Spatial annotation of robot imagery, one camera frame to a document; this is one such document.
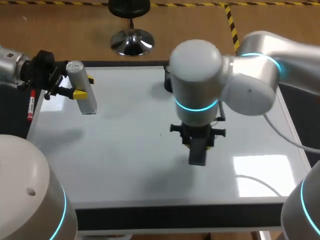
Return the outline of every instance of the red marker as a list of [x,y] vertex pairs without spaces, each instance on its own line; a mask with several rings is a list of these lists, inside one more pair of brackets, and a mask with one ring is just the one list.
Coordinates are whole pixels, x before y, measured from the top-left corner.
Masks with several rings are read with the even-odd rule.
[[28,117],[26,118],[28,122],[31,122],[32,119],[34,118],[35,98],[36,98],[36,91],[31,90],[29,108],[28,108]]

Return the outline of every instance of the hazard tape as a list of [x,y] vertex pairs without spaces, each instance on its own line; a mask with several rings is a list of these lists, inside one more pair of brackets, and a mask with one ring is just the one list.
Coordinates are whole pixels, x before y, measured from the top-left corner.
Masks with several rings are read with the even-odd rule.
[[[73,6],[108,6],[107,2],[71,2],[71,1],[0,1],[0,4],[25,5],[73,5]],[[205,7],[205,6],[320,6],[319,2],[212,2],[212,3],[151,3],[152,7]]]
[[237,34],[235,22],[231,15],[231,8],[230,8],[230,5],[225,5],[224,8],[225,8],[226,17],[228,18],[230,30],[231,30],[234,51],[237,52],[237,49],[240,47],[240,44],[238,40],[238,34]]

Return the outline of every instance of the white tabletop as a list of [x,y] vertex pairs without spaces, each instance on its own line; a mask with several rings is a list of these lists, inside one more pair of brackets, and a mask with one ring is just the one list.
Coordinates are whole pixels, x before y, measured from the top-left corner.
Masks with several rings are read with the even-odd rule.
[[[283,203],[310,170],[304,151],[262,116],[224,105],[226,129],[206,166],[188,165],[189,149],[170,124],[181,121],[161,67],[87,68],[98,109],[81,115],[62,96],[38,103],[28,140],[47,157],[74,207]],[[68,80],[63,84],[70,87]],[[268,116],[299,141],[278,89]]]

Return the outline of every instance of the wooden floor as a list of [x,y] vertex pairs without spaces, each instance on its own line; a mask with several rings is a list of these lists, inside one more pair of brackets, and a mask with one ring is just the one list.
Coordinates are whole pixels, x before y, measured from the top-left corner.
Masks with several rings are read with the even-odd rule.
[[[198,0],[151,2],[197,3]],[[154,51],[139,57],[123,57],[112,52],[109,41],[113,34],[126,27],[126,20],[113,16],[105,6],[0,4],[0,12],[0,45],[21,51],[30,57],[39,50],[47,50],[53,52],[59,61],[165,61],[176,45],[189,39],[207,40],[215,44],[223,54],[235,54],[226,12],[219,6],[152,7],[148,14],[134,20],[136,28],[152,33],[155,38]],[[231,13],[240,43],[246,34],[265,30],[296,41],[320,45],[320,6],[233,5]],[[204,235],[167,234],[133,237],[133,240],[164,239],[202,240]],[[253,240],[250,233],[213,233],[211,239]]]

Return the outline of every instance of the blue led ring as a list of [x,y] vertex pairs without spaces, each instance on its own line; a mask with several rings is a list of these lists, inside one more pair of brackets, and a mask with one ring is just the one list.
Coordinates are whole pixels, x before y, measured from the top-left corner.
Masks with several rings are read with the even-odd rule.
[[278,68],[279,73],[282,72],[280,64],[270,56],[264,55],[262,53],[257,53],[257,52],[245,53],[245,54],[242,54],[241,56],[244,56],[244,57],[245,56],[260,56],[260,57],[264,57],[264,58],[270,60],[271,62],[273,62],[276,65],[276,67]]
[[62,190],[63,190],[63,195],[64,195],[64,209],[63,209],[63,214],[62,214],[62,217],[61,217],[61,220],[60,220],[60,223],[58,225],[58,227],[56,228],[55,232],[53,233],[52,237],[50,237],[49,240],[53,240],[56,235],[58,234],[61,226],[62,226],[62,223],[64,222],[64,219],[65,219],[65,216],[66,216],[66,210],[67,210],[67,196],[66,196],[66,192],[64,190],[64,187],[62,187]]
[[215,101],[214,101],[212,104],[210,104],[209,106],[206,106],[206,107],[204,107],[204,108],[199,108],[199,109],[194,109],[194,108],[185,107],[185,106],[181,105],[176,98],[175,98],[175,102],[176,102],[176,104],[178,104],[179,107],[181,107],[181,108],[183,108],[183,109],[185,109],[185,110],[187,110],[187,111],[190,111],[190,112],[202,112],[202,111],[206,111],[206,110],[212,108],[214,105],[217,104],[218,100],[215,100]]
[[302,185],[301,185],[301,190],[300,190],[300,197],[301,197],[301,203],[302,203],[302,208],[303,208],[303,211],[304,211],[304,214],[306,216],[306,218],[308,219],[309,223],[311,224],[311,226],[313,227],[313,229],[318,233],[318,235],[320,235],[320,230],[317,228],[316,224],[314,223],[314,221],[312,221],[308,211],[307,211],[307,208],[306,208],[306,205],[305,205],[305,201],[304,201],[304,183],[305,183],[305,180],[306,179],[303,179],[302,181]]

